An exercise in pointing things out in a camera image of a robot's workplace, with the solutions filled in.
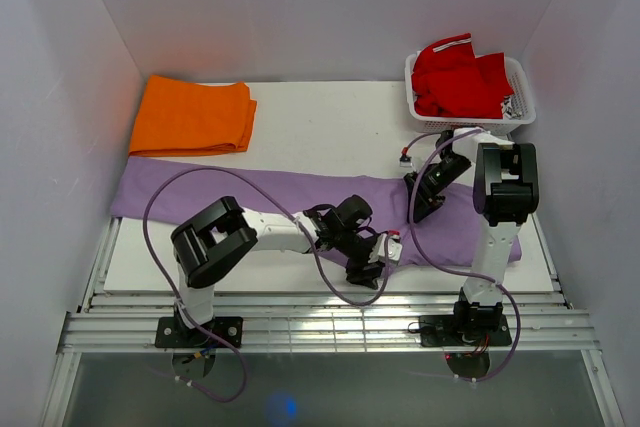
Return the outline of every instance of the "folded orange towel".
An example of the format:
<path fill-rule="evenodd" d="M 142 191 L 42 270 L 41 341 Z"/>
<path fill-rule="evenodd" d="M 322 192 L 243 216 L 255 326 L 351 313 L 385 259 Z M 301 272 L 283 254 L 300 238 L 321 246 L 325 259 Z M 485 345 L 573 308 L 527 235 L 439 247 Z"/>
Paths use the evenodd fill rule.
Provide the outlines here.
<path fill-rule="evenodd" d="M 153 75 L 136 117 L 129 155 L 245 152 L 256 104 L 243 83 L 207 86 Z"/>

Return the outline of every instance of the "plastic basket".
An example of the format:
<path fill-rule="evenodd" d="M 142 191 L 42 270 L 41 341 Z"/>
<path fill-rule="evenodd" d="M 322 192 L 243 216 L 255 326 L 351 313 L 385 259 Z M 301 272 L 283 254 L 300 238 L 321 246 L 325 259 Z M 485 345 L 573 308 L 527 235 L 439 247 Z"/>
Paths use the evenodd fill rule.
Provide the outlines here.
<path fill-rule="evenodd" d="M 420 115 L 416 112 L 415 101 L 416 95 L 413 92 L 411 84 L 411 74 L 413 66 L 420 52 L 407 57 L 404 65 L 404 81 L 407 89 L 407 102 L 409 103 L 409 112 L 411 115 L 423 123 L 424 132 L 441 132 L 447 129 L 456 129 L 458 127 L 479 126 L 494 135 L 506 135 L 521 125 L 532 123 L 536 120 L 536 111 L 533 106 L 533 95 L 529 88 L 529 82 L 522 70 L 520 62 L 515 59 L 505 57 L 504 66 L 507 73 L 507 80 L 513 89 L 513 98 L 511 105 L 513 109 L 520 114 L 517 119 L 463 119 L 455 117 L 428 117 Z"/>

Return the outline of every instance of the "gray wall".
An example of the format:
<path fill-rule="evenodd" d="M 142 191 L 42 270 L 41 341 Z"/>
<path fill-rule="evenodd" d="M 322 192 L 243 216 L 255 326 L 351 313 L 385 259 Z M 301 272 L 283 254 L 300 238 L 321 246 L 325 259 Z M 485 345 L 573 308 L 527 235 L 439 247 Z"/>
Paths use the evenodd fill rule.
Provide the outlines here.
<path fill-rule="evenodd" d="M 140 73 L 100 0 L 0 0 L 0 424 L 36 425 Z"/>
<path fill-rule="evenodd" d="M 407 55 L 474 34 L 519 57 L 551 0 L 104 0 L 144 75 L 400 79 Z"/>
<path fill-rule="evenodd" d="M 554 0 L 524 55 L 538 120 L 540 219 L 588 307 L 627 425 L 640 425 L 640 0 Z"/>

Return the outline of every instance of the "white tabletop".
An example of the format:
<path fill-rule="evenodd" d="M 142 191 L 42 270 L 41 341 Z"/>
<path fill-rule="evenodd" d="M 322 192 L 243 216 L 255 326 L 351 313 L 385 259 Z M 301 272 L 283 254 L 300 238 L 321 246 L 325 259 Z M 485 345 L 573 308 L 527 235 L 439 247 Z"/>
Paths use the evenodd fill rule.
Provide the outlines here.
<path fill-rule="evenodd" d="M 170 158 L 180 162 L 223 167 L 284 170 L 300 173 L 395 178 L 400 150 L 419 130 L 409 116 L 402 82 L 282 82 L 251 83 L 258 101 L 248 152 L 211 157 Z M 412 149 L 424 160 L 434 138 Z M 473 169 L 460 179 L 471 185 Z M 123 219 L 105 281 L 108 292 L 168 292 L 166 281 L 151 260 L 142 238 L 142 222 Z M 153 244 L 174 279 L 170 233 L 173 225 L 150 222 Z M 504 285 L 514 292 L 551 292 L 547 264 L 532 221 L 519 235 L 522 259 L 507 269 Z M 328 277 L 344 292 L 371 292 L 346 282 L 344 268 L 323 261 Z M 464 279 L 429 266 L 400 268 L 388 292 L 457 292 Z M 327 292 L 313 258 L 291 252 L 250 252 L 217 292 Z"/>

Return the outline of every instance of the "purple cloth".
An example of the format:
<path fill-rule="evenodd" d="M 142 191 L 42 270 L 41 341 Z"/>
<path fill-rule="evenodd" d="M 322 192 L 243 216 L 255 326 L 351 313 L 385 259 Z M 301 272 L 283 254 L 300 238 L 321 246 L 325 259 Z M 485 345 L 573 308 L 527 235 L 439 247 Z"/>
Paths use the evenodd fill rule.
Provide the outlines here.
<path fill-rule="evenodd" d="M 116 217 L 141 219 L 156 189 L 165 180 L 193 164 L 168 162 L 145 157 L 130 157 L 111 205 Z M 338 205 L 358 194 L 373 209 L 371 227 L 377 231 L 397 230 L 402 236 L 400 265 L 425 265 L 417 251 L 406 220 L 408 195 L 402 179 L 373 177 L 327 177 L 265 170 L 238 172 L 273 195 L 291 213 L 317 204 Z M 471 265 L 480 234 L 480 216 L 473 209 L 471 188 L 452 184 L 444 194 L 447 200 L 440 210 L 417 225 L 425 252 L 440 265 Z M 189 217 L 225 195 L 232 195 L 249 209 L 276 213 L 277 209 L 251 186 L 224 172 L 202 171 L 188 174 L 167 187 L 156 200 L 149 218 L 181 224 Z M 510 261 L 520 259 L 519 242 L 514 242 Z M 323 257 L 346 265 L 341 254 L 330 251 Z"/>

